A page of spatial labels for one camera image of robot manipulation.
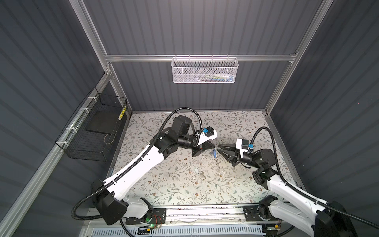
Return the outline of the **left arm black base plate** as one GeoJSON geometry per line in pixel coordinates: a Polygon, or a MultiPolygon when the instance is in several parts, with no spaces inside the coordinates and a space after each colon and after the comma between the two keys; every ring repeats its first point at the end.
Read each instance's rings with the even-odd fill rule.
{"type": "Polygon", "coordinates": [[[126,225],[142,225],[142,224],[164,224],[166,221],[166,208],[152,208],[141,218],[126,218],[126,225]]]}

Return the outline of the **yellow marker pen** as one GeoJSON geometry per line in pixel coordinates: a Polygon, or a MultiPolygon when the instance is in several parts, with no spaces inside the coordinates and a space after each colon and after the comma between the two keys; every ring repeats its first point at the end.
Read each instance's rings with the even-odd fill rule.
{"type": "Polygon", "coordinates": [[[123,109],[122,109],[122,111],[120,112],[120,114],[118,116],[118,120],[122,120],[125,112],[126,112],[126,106],[124,106],[123,109]]]}

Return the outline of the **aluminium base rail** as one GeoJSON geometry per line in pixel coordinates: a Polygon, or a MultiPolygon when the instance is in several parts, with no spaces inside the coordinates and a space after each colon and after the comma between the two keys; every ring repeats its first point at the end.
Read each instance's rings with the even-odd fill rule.
{"type": "Polygon", "coordinates": [[[123,218],[123,224],[126,228],[146,227],[151,230],[163,226],[197,226],[197,225],[237,225],[249,224],[258,225],[266,231],[285,230],[287,225],[291,225],[281,219],[280,221],[246,221],[242,207],[245,205],[259,205],[258,203],[245,204],[215,204],[215,205],[180,205],[180,206],[155,206],[154,208],[166,208],[166,221],[164,224],[142,224],[126,225],[123,218]]]}

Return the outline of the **white tube in basket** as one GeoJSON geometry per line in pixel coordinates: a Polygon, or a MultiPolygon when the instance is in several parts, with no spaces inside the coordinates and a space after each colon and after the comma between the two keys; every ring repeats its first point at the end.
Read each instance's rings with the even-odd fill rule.
{"type": "Polygon", "coordinates": [[[231,74],[215,74],[214,78],[225,82],[234,82],[235,76],[231,74]]]}

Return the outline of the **white perforated vent strip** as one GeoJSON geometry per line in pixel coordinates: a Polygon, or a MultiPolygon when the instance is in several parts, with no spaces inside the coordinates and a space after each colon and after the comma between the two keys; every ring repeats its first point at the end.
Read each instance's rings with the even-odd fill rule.
{"type": "Polygon", "coordinates": [[[138,227],[129,227],[134,237],[200,237],[200,236],[233,236],[248,235],[263,237],[263,229],[258,225],[197,225],[197,226],[163,226],[150,232],[142,233],[138,227]]]}

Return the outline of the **black foam pad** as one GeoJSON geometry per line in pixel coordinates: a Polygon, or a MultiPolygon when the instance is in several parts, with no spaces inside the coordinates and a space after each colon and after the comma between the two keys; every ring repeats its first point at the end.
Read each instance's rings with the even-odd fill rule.
{"type": "Polygon", "coordinates": [[[86,126],[86,131],[111,135],[116,132],[118,122],[117,114],[97,111],[86,126]]]}

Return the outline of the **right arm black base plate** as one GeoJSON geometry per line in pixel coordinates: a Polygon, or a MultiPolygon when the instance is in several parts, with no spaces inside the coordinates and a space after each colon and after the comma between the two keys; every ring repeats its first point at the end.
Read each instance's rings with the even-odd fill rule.
{"type": "Polygon", "coordinates": [[[242,210],[246,221],[280,221],[271,215],[267,207],[261,205],[245,205],[242,210]]]}

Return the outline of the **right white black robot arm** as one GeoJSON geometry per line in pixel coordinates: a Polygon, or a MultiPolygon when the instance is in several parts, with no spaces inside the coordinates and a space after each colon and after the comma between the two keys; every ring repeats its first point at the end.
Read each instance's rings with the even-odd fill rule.
{"type": "Polygon", "coordinates": [[[277,157],[271,149],[253,151],[251,144],[219,145],[217,150],[226,160],[236,166],[242,164],[254,167],[252,173],[257,184],[283,197],[282,202],[270,195],[259,202],[260,218],[271,217],[281,219],[300,229],[310,237],[356,237],[357,232],[350,219],[342,214],[344,207],[333,202],[330,208],[322,199],[310,195],[280,177],[272,167],[277,157]]]}

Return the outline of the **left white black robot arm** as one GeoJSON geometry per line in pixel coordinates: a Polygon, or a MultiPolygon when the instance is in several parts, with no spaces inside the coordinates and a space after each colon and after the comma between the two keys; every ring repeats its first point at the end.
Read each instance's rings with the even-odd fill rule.
{"type": "Polygon", "coordinates": [[[95,195],[92,201],[107,225],[112,225],[122,218],[135,218],[142,223],[148,223],[154,214],[154,208],[143,197],[127,197],[132,186],[178,148],[190,149],[193,157],[214,149],[212,140],[217,138],[217,131],[209,126],[189,134],[192,126],[189,117],[175,117],[172,126],[164,128],[153,137],[153,147],[146,147],[128,165],[104,180],[108,187],[95,195]]]}

